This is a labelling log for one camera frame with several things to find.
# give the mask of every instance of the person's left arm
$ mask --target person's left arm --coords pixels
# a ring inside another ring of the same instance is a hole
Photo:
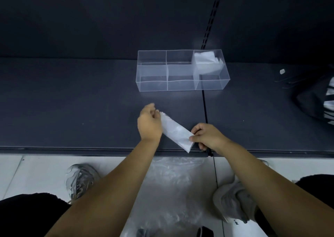
[[[154,104],[141,111],[138,130],[141,141],[135,149],[76,201],[46,237],[110,237],[121,234],[162,135],[160,113]]]

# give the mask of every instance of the forearm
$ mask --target forearm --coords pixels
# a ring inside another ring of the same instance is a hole
[[[159,141],[142,140],[94,188],[76,201],[47,236],[119,236]]]
[[[279,236],[333,234],[334,210],[256,159],[242,146],[228,142],[217,152],[231,165]]]

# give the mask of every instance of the white tile floor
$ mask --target white tile floor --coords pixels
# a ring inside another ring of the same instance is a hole
[[[90,163],[101,175],[114,169],[123,157],[22,156],[0,155],[0,199],[22,193],[48,192],[67,201],[65,172],[76,163]],[[265,159],[280,174],[290,180],[317,173],[334,174],[334,159]],[[199,224],[214,231],[215,236],[265,236],[254,222],[236,221],[223,224],[212,210],[211,195],[218,185],[229,183],[234,174],[221,157],[206,158],[201,167],[191,171],[192,192],[200,191],[205,212]]]

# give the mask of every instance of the person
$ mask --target person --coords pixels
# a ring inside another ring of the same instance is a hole
[[[105,177],[100,178],[86,164],[70,167],[66,186],[71,204],[47,193],[0,201],[2,232],[11,236],[119,236],[162,135],[160,112],[154,104],[141,111],[138,130],[141,141]],[[224,156],[238,177],[214,196],[223,219],[243,213],[242,220],[267,222],[278,236],[334,236],[330,206],[263,164],[213,125],[199,123],[191,132],[190,141]]]

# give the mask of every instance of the hand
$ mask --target hand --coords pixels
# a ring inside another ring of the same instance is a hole
[[[154,103],[150,103],[143,108],[138,117],[137,124],[142,140],[160,141],[162,135],[160,112],[155,109]]]
[[[207,123],[199,123],[192,130],[192,134],[189,138],[192,142],[198,142],[198,146],[201,150],[206,150],[207,147],[219,151],[230,140],[225,137],[216,127]]]

